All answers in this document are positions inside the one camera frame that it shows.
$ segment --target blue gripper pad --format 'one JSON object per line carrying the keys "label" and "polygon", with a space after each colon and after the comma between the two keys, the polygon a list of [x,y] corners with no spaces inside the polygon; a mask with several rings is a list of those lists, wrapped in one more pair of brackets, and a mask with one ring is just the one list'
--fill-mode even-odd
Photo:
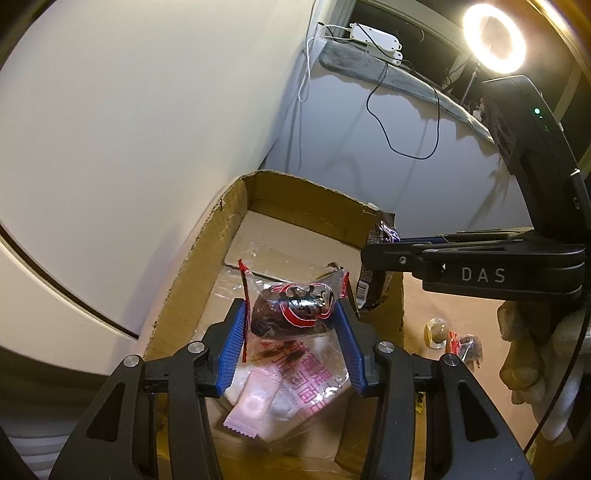
{"label": "blue gripper pad", "polygon": [[209,348],[208,366],[213,374],[211,379],[204,379],[200,384],[206,396],[221,397],[232,384],[244,343],[245,321],[246,302],[235,299],[225,320],[214,323],[205,332],[203,343]]}
{"label": "blue gripper pad", "polygon": [[339,339],[351,385],[361,396],[373,396],[374,387],[379,383],[379,368],[374,357],[374,346],[379,339],[375,330],[357,319],[347,299],[336,302],[330,325]]}

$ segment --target blue ribbed rubber pad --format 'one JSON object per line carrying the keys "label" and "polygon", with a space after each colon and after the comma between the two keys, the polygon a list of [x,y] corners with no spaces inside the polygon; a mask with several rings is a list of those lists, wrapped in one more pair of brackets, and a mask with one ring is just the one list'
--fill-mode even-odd
{"label": "blue ribbed rubber pad", "polygon": [[335,304],[331,321],[339,338],[340,349],[343,352],[351,385],[360,395],[363,395],[368,387],[368,381],[365,378],[365,360],[353,329],[347,320],[347,314],[339,301]]}
{"label": "blue ribbed rubber pad", "polygon": [[219,356],[216,390],[221,397],[226,389],[232,384],[236,365],[242,352],[242,344],[244,343],[244,322],[246,321],[246,302],[236,312],[230,332],[226,337],[226,341],[222,346]]}

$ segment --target white wall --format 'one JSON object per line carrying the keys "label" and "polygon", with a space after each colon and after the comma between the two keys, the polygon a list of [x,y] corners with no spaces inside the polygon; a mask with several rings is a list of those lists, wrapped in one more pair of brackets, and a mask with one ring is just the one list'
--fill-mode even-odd
{"label": "white wall", "polygon": [[[323,42],[317,43],[316,54]],[[392,152],[365,101],[375,85],[316,63],[310,97],[294,103],[265,168],[287,171],[396,213],[402,236],[530,226],[514,177],[496,147],[442,111],[428,160]],[[437,134],[437,106],[384,87],[370,108],[399,151],[425,156]]]}
{"label": "white wall", "polygon": [[4,227],[139,333],[203,209],[275,140],[310,7],[57,0],[0,71]]}

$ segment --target white cable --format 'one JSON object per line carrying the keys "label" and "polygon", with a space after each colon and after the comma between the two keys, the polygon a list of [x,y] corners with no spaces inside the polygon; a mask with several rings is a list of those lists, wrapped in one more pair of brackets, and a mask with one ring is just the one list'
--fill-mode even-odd
{"label": "white cable", "polygon": [[[322,30],[324,28],[329,28],[329,27],[335,27],[335,28],[342,28],[345,31],[348,31],[349,29],[346,27],[343,27],[342,25],[322,25],[320,28],[318,28],[318,24],[316,24],[316,32],[314,33],[314,36],[312,38],[309,38],[306,41],[306,72],[304,73],[304,77],[301,80],[300,83],[300,88],[297,91],[297,99],[300,103],[304,103],[307,99],[308,99],[308,95],[310,94],[310,78],[311,78],[311,65],[310,65],[310,43],[314,43],[316,41],[316,39],[320,36],[320,33],[322,32]],[[306,38],[308,37],[308,33],[310,31],[310,24],[308,24],[308,30],[306,31]],[[304,87],[307,86],[306,89],[306,97],[302,98],[302,92]]]}

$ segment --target black snack package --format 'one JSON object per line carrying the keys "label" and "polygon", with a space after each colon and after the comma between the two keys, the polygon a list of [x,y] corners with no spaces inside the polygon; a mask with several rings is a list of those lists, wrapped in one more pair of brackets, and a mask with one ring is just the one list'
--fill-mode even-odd
{"label": "black snack package", "polygon": [[[378,221],[369,231],[365,245],[394,244],[400,241],[394,227],[394,214],[378,211]],[[373,271],[361,265],[361,273],[355,292],[355,303],[360,312],[373,310],[385,300],[392,272]]]}

